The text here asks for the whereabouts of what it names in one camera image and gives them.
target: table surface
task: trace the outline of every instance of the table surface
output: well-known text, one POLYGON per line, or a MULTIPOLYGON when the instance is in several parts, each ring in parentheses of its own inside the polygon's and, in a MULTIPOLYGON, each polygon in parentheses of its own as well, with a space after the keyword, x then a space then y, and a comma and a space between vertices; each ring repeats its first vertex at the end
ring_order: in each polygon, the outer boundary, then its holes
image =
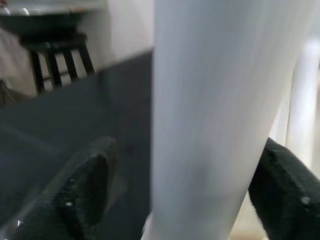
POLYGON ((120 143, 127 192, 107 212, 98 239, 138 240, 150 204, 152 54, 112 66, 0 111, 0 228, 41 191, 79 146, 120 143))

